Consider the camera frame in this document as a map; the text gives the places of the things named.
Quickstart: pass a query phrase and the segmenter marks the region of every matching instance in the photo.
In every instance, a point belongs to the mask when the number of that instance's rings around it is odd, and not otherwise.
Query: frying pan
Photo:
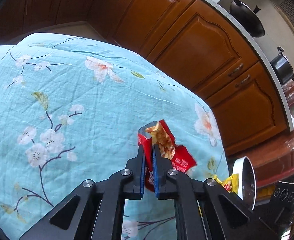
[[[260,10],[257,6],[252,11],[239,0],[233,0],[229,7],[230,14],[245,28],[252,37],[259,38],[265,35],[265,29],[256,13]]]

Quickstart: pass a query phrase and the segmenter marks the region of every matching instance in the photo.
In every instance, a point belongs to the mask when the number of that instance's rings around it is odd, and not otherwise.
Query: red snack wrapper
[[[138,145],[142,144],[146,155],[146,178],[145,185],[154,191],[154,176],[152,166],[151,146],[158,144],[162,157],[171,160],[173,168],[181,172],[188,171],[196,166],[196,161],[189,154],[186,147],[175,144],[175,137],[164,120],[153,121],[138,131]]]

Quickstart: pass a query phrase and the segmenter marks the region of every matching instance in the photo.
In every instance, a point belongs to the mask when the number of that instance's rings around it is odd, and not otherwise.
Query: yellow snack wrapper
[[[228,192],[235,192],[238,194],[239,187],[239,174],[232,174],[227,179],[220,181],[217,175],[214,175],[213,179],[222,185]]]

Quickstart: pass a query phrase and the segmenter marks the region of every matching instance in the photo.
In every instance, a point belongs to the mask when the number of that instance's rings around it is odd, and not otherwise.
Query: metal pivot bolt
[[[209,186],[215,186],[217,184],[217,181],[214,179],[207,179],[206,182]]]
[[[92,181],[91,179],[86,179],[86,180],[82,183],[82,185],[83,185],[84,187],[91,187],[91,186],[93,185],[93,181]]]
[[[123,169],[123,170],[121,170],[120,173],[121,173],[121,175],[127,176],[127,175],[129,175],[131,173],[131,170],[129,170],[129,169]]]
[[[176,169],[169,169],[168,170],[168,174],[169,175],[177,175],[178,174],[178,171]]]

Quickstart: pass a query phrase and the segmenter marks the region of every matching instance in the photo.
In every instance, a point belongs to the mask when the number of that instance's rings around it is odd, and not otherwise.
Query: metal cabinet handle
[[[247,80],[249,80],[251,77],[251,75],[248,75],[244,80],[242,80],[242,82],[240,82],[239,84],[236,84],[235,87],[239,87],[241,84],[245,83]]]
[[[238,70],[240,70],[242,67],[244,66],[244,64],[240,64],[240,66],[238,68],[235,68],[235,70],[231,73],[228,74],[228,76],[230,77],[232,74],[236,73]]]

